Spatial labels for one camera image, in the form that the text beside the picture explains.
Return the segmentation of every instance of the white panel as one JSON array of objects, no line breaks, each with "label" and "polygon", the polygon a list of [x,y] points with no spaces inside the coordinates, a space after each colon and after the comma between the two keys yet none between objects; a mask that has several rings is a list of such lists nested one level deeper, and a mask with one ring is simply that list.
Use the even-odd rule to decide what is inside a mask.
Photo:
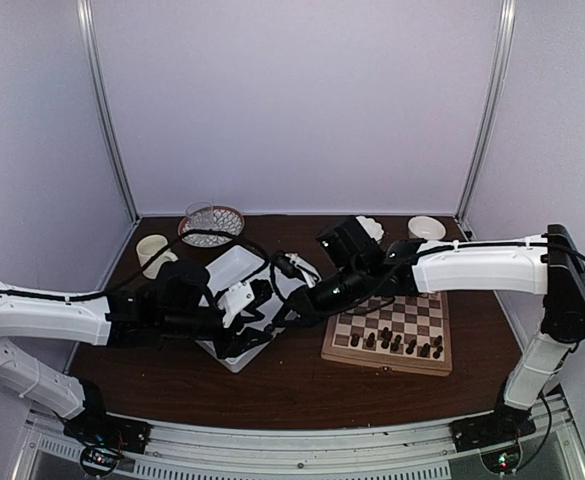
[{"label": "white panel", "polygon": [[[563,223],[585,253],[585,2],[519,2],[505,92],[469,221],[479,238],[491,239]],[[529,339],[540,298],[506,300]],[[585,342],[563,379],[585,443]]]},{"label": "white panel", "polygon": [[451,213],[498,0],[100,0],[139,210]]},{"label": "white panel", "polygon": [[[0,279],[93,289],[128,229],[74,0],[0,0]],[[19,342],[54,367],[68,343]],[[0,480],[27,403],[0,390]]]}]

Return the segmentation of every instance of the dark brown tabletop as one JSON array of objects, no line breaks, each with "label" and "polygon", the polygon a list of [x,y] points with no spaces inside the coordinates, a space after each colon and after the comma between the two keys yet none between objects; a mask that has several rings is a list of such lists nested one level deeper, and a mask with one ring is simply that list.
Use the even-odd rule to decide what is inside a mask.
[{"label": "dark brown tabletop", "polygon": [[[176,234],[178,218],[145,218],[111,284],[138,268],[136,243]],[[269,252],[297,252],[322,274],[334,271],[314,236],[338,220],[325,216],[247,217],[244,235]],[[407,237],[407,218],[377,217],[388,239]],[[460,238],[450,218],[448,238]],[[228,247],[173,248],[208,263]],[[132,286],[141,285],[139,279]],[[226,428],[326,429],[398,425],[489,410],[520,350],[492,292],[450,292],[453,371],[449,377],[384,372],[321,359],[325,325],[287,330],[233,374],[192,341],[162,350],[82,345],[71,368],[96,382],[108,409],[151,420]]]}]

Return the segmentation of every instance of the chessboard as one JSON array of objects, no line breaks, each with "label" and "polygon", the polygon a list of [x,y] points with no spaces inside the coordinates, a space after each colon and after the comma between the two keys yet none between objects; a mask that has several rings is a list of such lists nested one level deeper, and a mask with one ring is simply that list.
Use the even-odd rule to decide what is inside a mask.
[{"label": "chessboard", "polygon": [[371,298],[328,321],[321,357],[335,362],[447,376],[452,349],[446,293]]}]

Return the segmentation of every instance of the chessboard frame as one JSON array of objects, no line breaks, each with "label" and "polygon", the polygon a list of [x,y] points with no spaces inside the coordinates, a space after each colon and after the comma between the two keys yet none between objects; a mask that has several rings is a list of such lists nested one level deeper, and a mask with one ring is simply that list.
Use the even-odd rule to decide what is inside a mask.
[{"label": "chessboard frame", "polygon": [[441,310],[442,310],[442,328],[443,338],[446,348],[446,355],[443,360],[433,360],[431,358],[406,357],[404,355],[390,355],[385,352],[350,350],[347,348],[335,346],[334,336],[338,315],[329,318],[325,336],[323,338],[323,348],[321,358],[325,360],[349,363],[365,367],[390,369],[393,371],[415,373],[421,375],[435,375],[447,377],[452,372],[452,348],[450,338],[450,316],[448,309],[448,298],[446,292],[440,293]]}]

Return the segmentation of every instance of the white mug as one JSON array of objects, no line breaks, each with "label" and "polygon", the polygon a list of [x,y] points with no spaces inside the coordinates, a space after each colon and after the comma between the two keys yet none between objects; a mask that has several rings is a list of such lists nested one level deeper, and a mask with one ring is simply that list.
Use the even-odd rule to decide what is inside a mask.
[{"label": "white mug", "polygon": [[408,222],[408,232],[410,238],[442,240],[445,237],[445,227],[441,222],[432,217],[412,217]]},{"label": "white mug", "polygon": [[[150,235],[136,244],[136,254],[139,257],[139,264],[145,265],[156,252],[168,244],[168,239],[163,235]],[[157,258],[148,268],[143,271],[143,275],[150,280],[154,280],[159,274],[161,265],[165,262],[176,262],[179,259],[171,250],[166,250]]]}]

